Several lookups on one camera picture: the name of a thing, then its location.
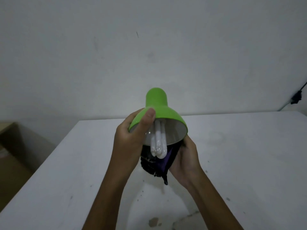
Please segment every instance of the green desk lamp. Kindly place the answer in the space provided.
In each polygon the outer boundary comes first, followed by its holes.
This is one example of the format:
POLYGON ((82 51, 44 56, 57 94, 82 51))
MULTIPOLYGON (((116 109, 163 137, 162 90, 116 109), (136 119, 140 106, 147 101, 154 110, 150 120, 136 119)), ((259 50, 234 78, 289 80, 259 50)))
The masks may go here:
POLYGON ((146 94, 146 107, 132 121, 129 132, 132 132, 149 108, 156 111, 156 119, 144 140, 150 146, 152 156, 163 159, 167 154, 167 145, 181 141, 188 133, 182 117, 167 106, 167 96, 163 89, 152 88, 146 94))

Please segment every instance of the person's left hand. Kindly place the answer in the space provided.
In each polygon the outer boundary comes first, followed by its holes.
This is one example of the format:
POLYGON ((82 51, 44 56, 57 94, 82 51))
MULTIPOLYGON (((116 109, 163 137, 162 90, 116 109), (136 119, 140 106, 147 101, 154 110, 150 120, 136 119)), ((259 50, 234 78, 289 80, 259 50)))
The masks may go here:
POLYGON ((128 128, 135 116, 142 109, 130 114, 116 129, 113 151, 108 170, 117 174, 120 178, 128 180, 130 174, 138 164, 145 133, 153 124, 156 111, 152 108, 148 109, 140 120, 136 129, 129 133, 128 128))

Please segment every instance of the person's right hand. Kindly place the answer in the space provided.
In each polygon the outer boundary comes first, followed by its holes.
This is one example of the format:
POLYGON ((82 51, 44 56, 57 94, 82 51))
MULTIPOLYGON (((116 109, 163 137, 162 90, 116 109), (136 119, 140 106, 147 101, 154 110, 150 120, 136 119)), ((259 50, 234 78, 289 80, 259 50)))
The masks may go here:
POLYGON ((192 184, 193 179, 203 173, 198 160, 196 145, 188 135, 183 139, 183 143, 169 170, 186 189, 192 184))

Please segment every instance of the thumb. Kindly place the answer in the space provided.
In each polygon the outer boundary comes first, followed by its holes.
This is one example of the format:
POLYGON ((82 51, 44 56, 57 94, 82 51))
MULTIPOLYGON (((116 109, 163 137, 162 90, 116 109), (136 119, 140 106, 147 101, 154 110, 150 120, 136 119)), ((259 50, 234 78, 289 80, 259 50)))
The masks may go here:
POLYGON ((140 137, 140 140, 143 141, 145 133, 153 124, 155 118, 156 118, 156 111, 153 108, 149 108, 147 112, 144 114, 144 116, 141 118, 139 124, 136 126, 136 129, 133 131, 133 134, 136 137, 140 137))

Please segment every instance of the light bulb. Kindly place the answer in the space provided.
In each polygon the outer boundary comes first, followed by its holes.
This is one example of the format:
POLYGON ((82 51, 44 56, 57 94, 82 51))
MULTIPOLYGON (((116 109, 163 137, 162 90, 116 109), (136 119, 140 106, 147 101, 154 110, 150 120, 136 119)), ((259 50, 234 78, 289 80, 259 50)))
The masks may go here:
POLYGON ((150 127, 150 151, 159 159, 167 155, 167 142, 165 134, 165 119, 156 119, 150 127))

